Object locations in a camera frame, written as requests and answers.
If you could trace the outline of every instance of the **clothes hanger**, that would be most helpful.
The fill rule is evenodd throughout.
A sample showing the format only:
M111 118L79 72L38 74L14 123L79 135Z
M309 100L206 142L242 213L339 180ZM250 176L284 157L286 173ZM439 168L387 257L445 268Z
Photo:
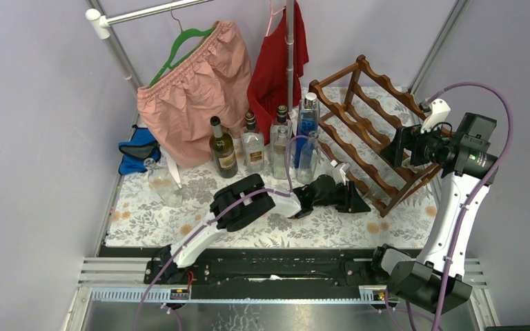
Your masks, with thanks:
M174 41L174 44L172 46L172 50L170 52L170 57L169 59L167 60L167 62L164 64L163 67L161 67L161 69L159 70L159 72L155 75L155 77L153 77L153 80L151 81L151 83L149 83L149 86L147 86L148 88L154 86L158 81L159 79L161 78L161 76L164 74L164 72L170 68L170 70L172 70L173 68L176 68L177 66L179 66L182 62L184 62L184 60L186 60L187 58L189 58L190 55L192 55L192 53L194 53L194 51L196 51L196 49L198 49L198 47L200 47L201 43L199 43L196 47L194 47L188 54L184 55L178 62L176 62L175 64L172 64L174 58L175 58L175 55L177 54L177 51L179 50L179 48L181 47L182 44L184 44L184 42L190 38L194 38L194 37L207 37L209 36L212 32L214 32L214 29L215 28L210 28L208 30L205 30L205 31L200 31L198 29L187 29L187 30L184 30L182 27L181 27L181 21L179 19L176 19L175 16L173 16L173 9L170 8L170 14L172 15L172 18L174 20L177 21L177 23L179 24L179 36L177 36L177 38L175 39Z
M267 32L265 33L265 37L269 35L269 30L271 29L271 22L273 21L273 17L281 13L283 9L285 9L285 6L277 12L273 12L273 4L271 4L271 0L269 0L269 10L271 11L271 16L269 17L269 25L267 26Z

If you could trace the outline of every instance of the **metal floor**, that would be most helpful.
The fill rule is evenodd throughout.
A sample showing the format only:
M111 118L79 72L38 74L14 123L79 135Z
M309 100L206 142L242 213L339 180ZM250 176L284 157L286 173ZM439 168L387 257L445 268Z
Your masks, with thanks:
M83 331L132 331L136 310L137 303L93 301ZM186 331L398 330L385 311L377 314L364 304L189 303L177 313ZM395 311L395 316L410 330L407 313ZM430 322L417 316L414 320L418 331L430 330ZM469 302L446 313L440 326L444 331L479 330ZM137 330L178 330L178 325L175 316L158 303L146 303Z

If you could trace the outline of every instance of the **hanger hook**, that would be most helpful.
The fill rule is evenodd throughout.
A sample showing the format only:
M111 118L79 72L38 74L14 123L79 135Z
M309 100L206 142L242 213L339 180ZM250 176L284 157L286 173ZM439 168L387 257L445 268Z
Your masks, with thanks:
M173 18L174 20L176 20L177 23L179 24L179 31L180 31L180 32L183 32L184 29L181 27L181 21L180 21L179 19L176 19L175 16L173 16L173 6L170 7L170 14L172 15L172 18Z

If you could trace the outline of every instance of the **dark green wine bottle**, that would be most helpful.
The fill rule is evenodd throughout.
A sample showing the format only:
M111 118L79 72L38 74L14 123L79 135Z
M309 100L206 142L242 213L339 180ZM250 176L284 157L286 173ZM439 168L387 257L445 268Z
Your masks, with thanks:
M224 178L232 178L239 170L233 138L228 133L222 132L218 116L212 116L210 124L214 130L214 135L210 138L210 149L212 150L216 170Z

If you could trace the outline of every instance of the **clothes rack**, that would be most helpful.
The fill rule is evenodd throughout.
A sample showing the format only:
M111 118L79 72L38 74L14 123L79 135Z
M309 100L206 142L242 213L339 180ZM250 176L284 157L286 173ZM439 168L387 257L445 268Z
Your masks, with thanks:
M172 3L166 3L163 5L153 6L149 8L144 8L141 10L136 10L133 12L126 12L123 14L118 14L114 16L107 16L102 13L101 6L91 8L86 11L86 19L89 20L92 27L95 29L97 36L105 41L108 46L109 51L115 58L115 61L121 68L124 74L124 79L129 83L131 89L137 95L137 89L141 87L141 82L135 78L135 69L128 60L127 54L123 51L118 37L114 35L111 26L127 21L132 21L134 19L140 19L142 17L147 17L162 12L168 12L170 10L177 10L180 8L195 6L201 3L209 2L213 0L180 0ZM287 0L286 4L286 24L287 24L287 96L288 96L288 107L291 108L293 102L293 5L295 0Z

